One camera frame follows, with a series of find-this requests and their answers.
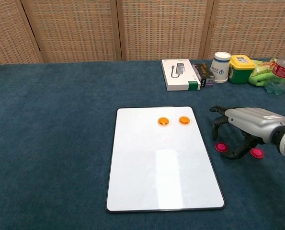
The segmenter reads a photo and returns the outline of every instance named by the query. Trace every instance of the yellow lid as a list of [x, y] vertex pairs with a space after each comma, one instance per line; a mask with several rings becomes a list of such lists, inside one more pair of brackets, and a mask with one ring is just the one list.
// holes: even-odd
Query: yellow lid
[[230, 58], [229, 66], [239, 70], [255, 69], [254, 62], [246, 55], [232, 55]]

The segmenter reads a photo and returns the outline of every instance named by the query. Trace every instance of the green container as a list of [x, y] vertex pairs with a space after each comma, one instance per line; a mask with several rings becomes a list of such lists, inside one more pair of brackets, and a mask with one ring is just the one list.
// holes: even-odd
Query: green container
[[255, 69], [255, 64], [245, 55], [232, 55], [229, 63], [228, 78], [233, 84], [247, 83]]

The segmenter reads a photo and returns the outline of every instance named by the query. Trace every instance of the wicker screen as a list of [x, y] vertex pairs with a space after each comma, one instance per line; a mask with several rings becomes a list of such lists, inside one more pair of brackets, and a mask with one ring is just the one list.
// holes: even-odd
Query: wicker screen
[[122, 59], [197, 59], [208, 2], [117, 0]]
[[22, 0], [45, 62], [121, 60], [114, 0]]
[[251, 58], [285, 53], [285, 0], [215, 0], [204, 58], [217, 51]]
[[0, 64], [42, 62], [20, 1], [0, 0]]

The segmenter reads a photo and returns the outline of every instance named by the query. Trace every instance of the orange magnet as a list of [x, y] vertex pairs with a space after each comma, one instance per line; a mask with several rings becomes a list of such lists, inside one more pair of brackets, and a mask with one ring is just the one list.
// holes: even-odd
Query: orange magnet
[[166, 126], [167, 124], [169, 124], [169, 120], [166, 117], [161, 117], [160, 119], [158, 119], [158, 124], [161, 126]]
[[190, 119], [186, 116], [181, 116], [180, 119], [179, 119], [179, 122], [182, 124], [182, 125], [187, 125], [190, 123]]

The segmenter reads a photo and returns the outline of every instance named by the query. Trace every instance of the black box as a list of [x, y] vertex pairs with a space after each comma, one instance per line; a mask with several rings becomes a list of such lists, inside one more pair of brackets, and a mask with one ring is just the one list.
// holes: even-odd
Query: black box
[[214, 85], [215, 77], [206, 63], [192, 64], [192, 67], [201, 82], [201, 87], [212, 87]]

